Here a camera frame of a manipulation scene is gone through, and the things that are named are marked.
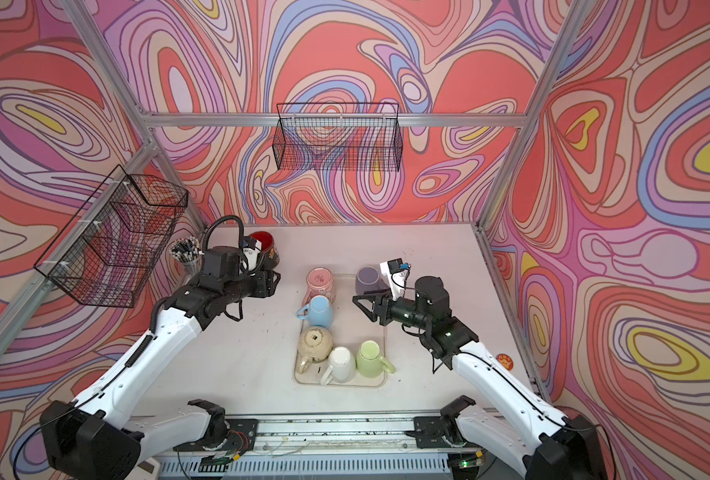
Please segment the red round sticker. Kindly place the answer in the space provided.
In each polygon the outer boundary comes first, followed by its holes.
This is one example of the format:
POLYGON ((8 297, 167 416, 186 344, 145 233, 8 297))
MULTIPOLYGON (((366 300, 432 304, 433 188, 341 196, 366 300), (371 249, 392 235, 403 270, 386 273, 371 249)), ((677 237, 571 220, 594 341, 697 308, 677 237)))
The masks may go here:
POLYGON ((496 360, 508 371, 512 371, 514 368, 513 359, 505 353, 498 354, 496 360))

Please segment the black mug red inside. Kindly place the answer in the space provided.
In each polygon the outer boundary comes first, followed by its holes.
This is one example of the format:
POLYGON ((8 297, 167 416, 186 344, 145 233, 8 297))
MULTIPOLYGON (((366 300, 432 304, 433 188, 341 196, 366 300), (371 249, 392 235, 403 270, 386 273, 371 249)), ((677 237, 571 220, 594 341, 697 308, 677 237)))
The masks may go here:
POLYGON ((276 249, 275 240, 268 231, 255 231, 250 234, 260 246, 259 259, 263 270, 274 270, 280 263, 280 257, 276 249))

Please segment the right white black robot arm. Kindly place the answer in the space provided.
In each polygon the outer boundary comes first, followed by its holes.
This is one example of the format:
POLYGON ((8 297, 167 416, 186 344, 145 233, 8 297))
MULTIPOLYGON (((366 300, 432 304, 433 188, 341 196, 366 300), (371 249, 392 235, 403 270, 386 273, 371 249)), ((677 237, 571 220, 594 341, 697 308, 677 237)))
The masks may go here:
POLYGON ((469 382, 501 414, 492 417, 460 396, 441 411, 453 443, 472 443, 492 453, 524 479, 606 479, 598 428, 586 417, 564 414, 508 371, 467 325, 453 315, 438 277, 419 278, 407 299, 381 290, 352 302, 371 322, 398 322, 416 329, 433 358, 469 382))

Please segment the pink mug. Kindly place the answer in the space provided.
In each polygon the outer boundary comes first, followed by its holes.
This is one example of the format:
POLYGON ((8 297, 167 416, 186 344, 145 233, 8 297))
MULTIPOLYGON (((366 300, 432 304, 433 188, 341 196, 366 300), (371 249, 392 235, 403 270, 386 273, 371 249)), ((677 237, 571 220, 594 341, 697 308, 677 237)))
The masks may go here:
POLYGON ((316 267, 306 276, 306 294, 302 304, 307 304, 315 296, 324 296, 330 303, 336 298, 335 278, 325 267, 316 267))

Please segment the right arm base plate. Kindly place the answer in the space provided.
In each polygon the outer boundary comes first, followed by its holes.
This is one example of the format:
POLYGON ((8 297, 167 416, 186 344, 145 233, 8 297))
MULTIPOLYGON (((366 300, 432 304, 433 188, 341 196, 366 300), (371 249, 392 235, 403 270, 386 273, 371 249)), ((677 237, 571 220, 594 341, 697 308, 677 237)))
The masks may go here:
POLYGON ((420 449, 473 448, 477 444, 465 440, 454 421, 445 416, 416 416, 413 429, 405 435, 413 438, 420 449))

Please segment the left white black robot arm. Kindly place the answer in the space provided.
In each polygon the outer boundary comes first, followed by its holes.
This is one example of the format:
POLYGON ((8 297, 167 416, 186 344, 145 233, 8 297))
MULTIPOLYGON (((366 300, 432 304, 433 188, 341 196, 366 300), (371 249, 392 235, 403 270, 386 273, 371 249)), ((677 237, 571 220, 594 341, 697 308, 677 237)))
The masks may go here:
POLYGON ((225 410, 195 399, 169 414, 132 421, 138 402, 171 361, 231 304, 274 295, 276 261, 254 265, 236 247, 203 255, 200 271, 159 300, 148 330, 99 379, 68 402, 54 401, 39 424, 49 466, 76 479, 124 479, 141 462, 186 443, 206 450, 229 435, 225 410))

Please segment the light green mug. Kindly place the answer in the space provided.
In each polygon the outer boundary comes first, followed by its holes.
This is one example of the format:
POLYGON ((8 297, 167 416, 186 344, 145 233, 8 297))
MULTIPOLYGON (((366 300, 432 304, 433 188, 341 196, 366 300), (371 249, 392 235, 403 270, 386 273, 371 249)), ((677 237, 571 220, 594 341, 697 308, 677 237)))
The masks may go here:
POLYGON ((396 367, 383 355, 374 340, 363 342, 356 355, 356 369, 366 378, 376 378, 384 373, 394 374, 396 367))

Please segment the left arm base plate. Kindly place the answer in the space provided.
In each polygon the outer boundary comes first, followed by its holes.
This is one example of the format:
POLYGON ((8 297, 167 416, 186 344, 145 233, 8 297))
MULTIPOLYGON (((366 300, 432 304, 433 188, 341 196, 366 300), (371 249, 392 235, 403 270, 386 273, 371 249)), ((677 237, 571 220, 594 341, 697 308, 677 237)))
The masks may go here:
POLYGON ((187 442, 175 446, 175 452, 225 452, 225 453, 245 453, 254 448, 258 420, 250 418, 230 418, 225 419, 226 435, 223 440, 213 446, 207 446, 202 441, 187 442))

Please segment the beige teapot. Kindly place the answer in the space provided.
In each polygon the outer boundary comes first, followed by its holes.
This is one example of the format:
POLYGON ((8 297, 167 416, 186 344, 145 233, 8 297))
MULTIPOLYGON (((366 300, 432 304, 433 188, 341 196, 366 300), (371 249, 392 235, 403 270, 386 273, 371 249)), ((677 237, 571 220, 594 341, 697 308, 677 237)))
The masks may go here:
POLYGON ((315 326, 305 329, 297 344, 296 372, 303 374, 313 363, 327 360, 333 348, 333 335, 327 328, 315 326))

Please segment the beige serving tray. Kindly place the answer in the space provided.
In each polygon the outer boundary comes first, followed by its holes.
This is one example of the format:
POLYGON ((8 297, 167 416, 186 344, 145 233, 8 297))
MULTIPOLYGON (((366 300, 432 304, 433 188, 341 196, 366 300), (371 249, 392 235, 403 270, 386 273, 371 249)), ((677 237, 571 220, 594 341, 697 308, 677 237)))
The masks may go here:
MULTIPOLYGON (((329 331, 332 333, 333 347, 346 347, 350 350, 353 358, 358 354, 362 343, 375 341, 381 353, 386 357, 386 333, 381 327, 372 323, 363 312, 352 303, 352 297, 356 292, 355 274, 334 274, 335 300, 332 304, 333 324, 329 331)), ((320 380, 325 373, 328 360, 319 363, 312 363, 308 370, 299 373, 296 368, 301 363, 300 354, 296 354, 293 378, 297 384, 304 386, 322 386, 320 380)), ((367 378, 356 370, 356 373, 348 382, 338 382, 332 380, 328 387, 375 389, 381 387, 388 379, 386 372, 380 375, 367 378)))

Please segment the white mug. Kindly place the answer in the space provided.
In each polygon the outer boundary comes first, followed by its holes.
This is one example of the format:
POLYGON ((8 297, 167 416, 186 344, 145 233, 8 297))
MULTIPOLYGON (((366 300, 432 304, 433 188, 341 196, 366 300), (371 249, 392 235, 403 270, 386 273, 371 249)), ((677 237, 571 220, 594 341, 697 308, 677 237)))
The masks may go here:
POLYGON ((352 352, 344 346, 335 347, 329 354, 328 365, 321 375, 319 383, 344 384, 355 377, 356 365, 352 352))

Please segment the purple mug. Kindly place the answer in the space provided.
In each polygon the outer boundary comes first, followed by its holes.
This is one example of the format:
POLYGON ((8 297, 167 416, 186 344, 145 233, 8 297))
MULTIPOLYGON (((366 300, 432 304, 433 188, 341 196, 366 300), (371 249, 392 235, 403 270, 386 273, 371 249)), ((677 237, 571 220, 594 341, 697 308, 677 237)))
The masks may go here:
POLYGON ((386 288, 387 286, 376 267, 364 266, 358 270, 355 284, 357 295, 366 295, 370 292, 380 291, 386 288))

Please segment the metal cup of pens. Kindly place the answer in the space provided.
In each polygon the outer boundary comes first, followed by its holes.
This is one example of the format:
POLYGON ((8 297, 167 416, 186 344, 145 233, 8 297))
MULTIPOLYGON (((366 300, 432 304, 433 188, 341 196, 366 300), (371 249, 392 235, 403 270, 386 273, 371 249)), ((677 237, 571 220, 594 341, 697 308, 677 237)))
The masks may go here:
POLYGON ((175 240, 169 247, 169 253, 184 268, 188 277, 200 271, 203 251, 200 241, 194 236, 175 240))

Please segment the light blue mug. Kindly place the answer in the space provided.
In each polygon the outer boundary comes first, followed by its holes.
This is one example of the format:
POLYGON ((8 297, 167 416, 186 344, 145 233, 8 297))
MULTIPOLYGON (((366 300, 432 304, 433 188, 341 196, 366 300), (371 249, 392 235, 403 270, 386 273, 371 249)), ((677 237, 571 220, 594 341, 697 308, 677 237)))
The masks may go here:
POLYGON ((296 317, 306 322, 310 327, 330 329, 333 325, 334 315, 330 300, 323 295, 312 297, 296 313, 296 317))

